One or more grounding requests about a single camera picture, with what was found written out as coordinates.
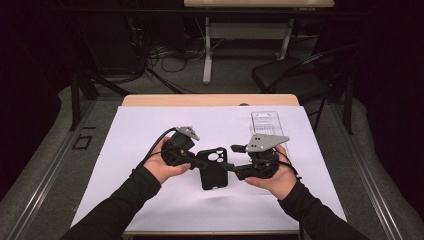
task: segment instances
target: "white tabletop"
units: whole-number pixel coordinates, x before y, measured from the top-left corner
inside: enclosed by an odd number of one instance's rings
[[[109,197],[138,165],[151,144],[167,129],[192,126],[200,137],[191,149],[224,147],[228,162],[248,164],[247,154],[233,153],[232,144],[247,144],[251,113],[278,113],[288,154],[302,182],[339,217],[341,204],[325,166],[307,115],[300,106],[120,107],[96,162],[72,224]],[[198,169],[169,179],[146,202],[126,229],[128,234],[293,233],[298,224],[269,192],[228,173],[228,186],[204,191]]]
[[[184,0],[186,7],[318,8],[333,7],[333,0]]]

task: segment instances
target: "white table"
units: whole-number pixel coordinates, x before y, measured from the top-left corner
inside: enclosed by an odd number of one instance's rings
[[[333,0],[184,0],[186,7],[196,8],[322,8],[333,7]],[[205,68],[203,84],[211,83],[211,38],[282,39],[277,59],[284,59],[293,27],[293,19],[282,23],[211,23],[205,24]]]
[[[237,106],[242,103],[257,106]],[[230,145],[247,144],[250,140],[253,111],[279,114],[283,133],[290,137],[285,147],[303,177],[302,182],[345,219],[309,120],[293,95],[140,95],[127,97],[118,109],[72,224],[109,197],[127,179],[151,144],[171,127],[193,126],[201,139],[191,149],[194,153],[225,147],[228,162],[247,164],[247,154],[233,153]],[[228,177],[227,187],[209,191],[202,189],[197,169],[169,179],[158,195],[136,214],[125,234],[298,232],[298,223],[281,210],[269,192],[239,181],[234,173]]]

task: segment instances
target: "black sleeve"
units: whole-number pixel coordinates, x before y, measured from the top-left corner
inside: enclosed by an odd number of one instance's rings
[[[299,181],[290,194],[278,202],[287,215],[299,221],[314,240],[368,239],[312,196]]]
[[[133,170],[109,198],[99,203],[61,239],[120,239],[125,228],[161,185],[146,168]]]

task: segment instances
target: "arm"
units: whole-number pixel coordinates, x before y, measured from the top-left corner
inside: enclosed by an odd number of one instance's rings
[[[162,139],[153,152],[160,152],[166,140]],[[61,239],[119,239],[144,203],[158,193],[161,184],[189,168],[190,164],[168,166],[160,154],[152,155],[144,165],[133,170],[118,190],[99,203]]]
[[[286,154],[281,146],[278,152]],[[289,163],[284,155],[279,160]],[[281,208],[295,220],[302,223],[312,239],[367,239],[364,235],[337,217],[331,209],[323,205],[318,198],[299,182],[291,169],[280,166],[270,179],[247,178],[246,182],[269,190],[277,197]]]

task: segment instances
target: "hand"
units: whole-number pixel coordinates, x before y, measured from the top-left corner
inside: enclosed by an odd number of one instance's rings
[[[181,164],[179,166],[168,166],[165,161],[163,161],[160,151],[162,151],[163,143],[168,141],[169,137],[164,137],[156,145],[152,151],[152,156],[144,163],[144,167],[149,170],[153,176],[163,184],[168,178],[181,175],[185,173],[190,168],[190,163]]]
[[[280,145],[275,146],[275,150],[287,155],[286,150]],[[288,160],[282,154],[278,154],[278,158],[282,162],[289,163]],[[249,177],[245,179],[245,182],[250,185],[267,189],[279,200],[283,200],[287,197],[287,195],[289,195],[290,191],[296,184],[296,181],[297,179],[293,171],[289,167],[284,165],[280,165],[277,172],[274,174],[274,176],[272,176],[272,178],[261,179],[256,177]]]

